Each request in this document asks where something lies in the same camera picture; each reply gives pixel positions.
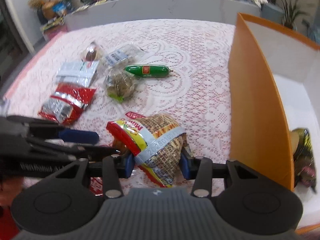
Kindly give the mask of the potted green plant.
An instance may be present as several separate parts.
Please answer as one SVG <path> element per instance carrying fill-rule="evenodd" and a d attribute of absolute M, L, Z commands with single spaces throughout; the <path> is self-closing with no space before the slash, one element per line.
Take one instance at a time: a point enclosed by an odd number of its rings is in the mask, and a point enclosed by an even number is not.
<path fill-rule="evenodd" d="M 298 4 L 299 0 L 280 0 L 283 5 L 284 18 L 283 26 L 293 30 L 295 26 L 295 20 L 298 16 L 309 16 L 306 11 L 302 11 Z"/>

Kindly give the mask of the clear bag green nuts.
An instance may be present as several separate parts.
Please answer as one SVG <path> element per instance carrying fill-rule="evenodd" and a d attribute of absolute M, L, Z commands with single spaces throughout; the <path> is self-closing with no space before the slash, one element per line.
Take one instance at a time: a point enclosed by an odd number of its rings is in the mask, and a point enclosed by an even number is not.
<path fill-rule="evenodd" d="M 112 69 L 104 80 L 104 86 L 107 96 L 122 103 L 130 98 L 136 90 L 136 77 L 125 71 Z"/>

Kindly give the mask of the orange cardboard box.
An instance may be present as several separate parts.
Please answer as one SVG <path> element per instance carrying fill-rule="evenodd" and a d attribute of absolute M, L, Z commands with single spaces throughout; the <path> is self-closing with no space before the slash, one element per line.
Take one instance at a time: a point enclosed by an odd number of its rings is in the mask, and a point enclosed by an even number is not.
<path fill-rule="evenodd" d="M 319 45 L 239 14 L 228 70 L 231 149 L 219 215 L 254 235 L 319 233 Z M 290 132 L 296 128 L 310 132 L 317 193 L 295 186 Z"/>

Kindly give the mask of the small wrapped brown pastry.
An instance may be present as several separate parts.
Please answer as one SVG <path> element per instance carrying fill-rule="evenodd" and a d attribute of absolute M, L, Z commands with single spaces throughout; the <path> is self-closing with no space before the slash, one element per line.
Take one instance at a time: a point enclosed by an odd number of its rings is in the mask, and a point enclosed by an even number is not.
<path fill-rule="evenodd" d="M 91 42 L 89 46 L 82 52 L 82 61 L 98 61 L 104 55 L 104 51 L 99 44 Z"/>

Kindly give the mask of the long grey tv bench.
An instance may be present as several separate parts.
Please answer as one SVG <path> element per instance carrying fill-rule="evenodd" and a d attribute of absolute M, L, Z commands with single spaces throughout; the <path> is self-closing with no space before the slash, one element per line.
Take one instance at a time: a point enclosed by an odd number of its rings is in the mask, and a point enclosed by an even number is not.
<path fill-rule="evenodd" d="M 260 16 L 255 4 L 234 0 L 114 0 L 65 16 L 69 31 L 109 23 L 183 19 L 235 25 L 237 14 Z"/>

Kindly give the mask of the green sausage stick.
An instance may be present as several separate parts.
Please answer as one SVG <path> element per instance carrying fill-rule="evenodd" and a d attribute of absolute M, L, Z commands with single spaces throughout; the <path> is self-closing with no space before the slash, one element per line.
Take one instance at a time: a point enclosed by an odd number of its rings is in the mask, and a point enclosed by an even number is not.
<path fill-rule="evenodd" d="M 172 70 L 163 65 L 129 65 L 125 67 L 125 71 L 137 77 L 167 77 Z"/>

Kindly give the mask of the braised meat red packet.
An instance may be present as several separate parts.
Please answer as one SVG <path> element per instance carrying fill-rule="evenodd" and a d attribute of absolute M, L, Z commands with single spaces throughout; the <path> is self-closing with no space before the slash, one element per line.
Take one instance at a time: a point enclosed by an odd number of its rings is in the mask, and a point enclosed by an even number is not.
<path fill-rule="evenodd" d="M 130 111 L 123 114 L 120 120 L 133 120 L 138 118 L 144 118 L 144 115 Z M 113 153 L 111 156 L 116 159 L 116 164 L 120 165 L 121 164 L 120 158 L 121 157 L 126 158 L 126 156 L 128 155 L 126 146 L 117 139 L 114 139 L 112 144 L 109 144 L 109 146 L 119 151 L 119 153 Z M 89 189 L 96 196 L 102 196 L 103 195 L 103 179 L 101 177 L 92 177 L 89 185 Z"/>

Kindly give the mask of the white blue snack packet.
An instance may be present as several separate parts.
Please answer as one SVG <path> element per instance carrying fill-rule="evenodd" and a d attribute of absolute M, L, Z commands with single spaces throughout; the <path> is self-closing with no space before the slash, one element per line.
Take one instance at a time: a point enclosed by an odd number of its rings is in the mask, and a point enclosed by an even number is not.
<path fill-rule="evenodd" d="M 55 83 L 71 83 L 88 88 L 99 65 L 100 61 L 64 62 L 56 74 Z"/>

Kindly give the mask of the grey trash bin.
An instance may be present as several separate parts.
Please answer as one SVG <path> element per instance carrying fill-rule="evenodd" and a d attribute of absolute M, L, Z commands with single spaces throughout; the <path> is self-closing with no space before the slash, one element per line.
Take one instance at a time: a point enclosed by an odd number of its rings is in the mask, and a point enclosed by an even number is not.
<path fill-rule="evenodd" d="M 272 3 L 265 3 L 261 6 L 261 17 L 277 24 L 282 24 L 284 11 Z"/>

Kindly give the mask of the yellow red peanut snack bag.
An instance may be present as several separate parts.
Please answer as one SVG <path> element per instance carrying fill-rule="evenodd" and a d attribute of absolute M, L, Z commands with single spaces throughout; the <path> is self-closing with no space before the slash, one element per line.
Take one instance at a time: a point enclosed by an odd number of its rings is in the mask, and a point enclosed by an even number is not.
<path fill-rule="evenodd" d="M 161 187 L 172 187 L 185 150 L 194 156 L 185 129 L 168 113 L 139 118 L 125 117 L 106 125 L 114 142 L 134 155 L 136 165 Z"/>

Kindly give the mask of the black yellow chip bag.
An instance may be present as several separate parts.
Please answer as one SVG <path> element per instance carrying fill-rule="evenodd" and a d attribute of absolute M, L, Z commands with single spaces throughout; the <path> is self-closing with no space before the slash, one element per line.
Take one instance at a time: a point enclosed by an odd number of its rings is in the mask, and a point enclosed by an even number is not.
<path fill-rule="evenodd" d="M 317 193 L 317 176 L 310 132 L 307 128 L 296 128 L 290 132 L 293 150 L 295 186 L 302 184 Z"/>

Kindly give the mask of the clear pack white candies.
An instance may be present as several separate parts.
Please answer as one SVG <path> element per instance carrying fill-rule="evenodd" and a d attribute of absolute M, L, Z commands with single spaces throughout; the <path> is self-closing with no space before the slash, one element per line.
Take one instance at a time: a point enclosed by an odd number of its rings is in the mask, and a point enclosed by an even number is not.
<path fill-rule="evenodd" d="M 103 56 L 103 66 L 100 74 L 106 76 L 108 72 L 117 67 L 125 67 L 140 60 L 146 51 L 135 44 L 126 44 Z"/>

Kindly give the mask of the dried flower vase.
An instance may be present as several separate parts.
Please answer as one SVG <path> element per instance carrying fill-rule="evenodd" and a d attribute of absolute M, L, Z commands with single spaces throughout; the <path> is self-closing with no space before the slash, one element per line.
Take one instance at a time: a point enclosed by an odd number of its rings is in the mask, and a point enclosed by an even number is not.
<path fill-rule="evenodd" d="M 29 0 L 28 5 L 31 9 L 39 10 L 47 20 L 51 20 L 57 16 L 57 13 L 53 11 L 58 0 Z"/>

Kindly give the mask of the red silver snack bag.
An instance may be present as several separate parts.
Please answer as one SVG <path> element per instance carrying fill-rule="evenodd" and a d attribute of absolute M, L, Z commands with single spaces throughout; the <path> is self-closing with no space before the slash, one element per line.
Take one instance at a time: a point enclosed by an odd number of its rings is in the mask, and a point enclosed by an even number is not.
<path fill-rule="evenodd" d="M 38 115 L 62 125 L 72 124 L 91 104 L 95 92 L 94 88 L 59 83 L 54 93 L 42 104 Z"/>

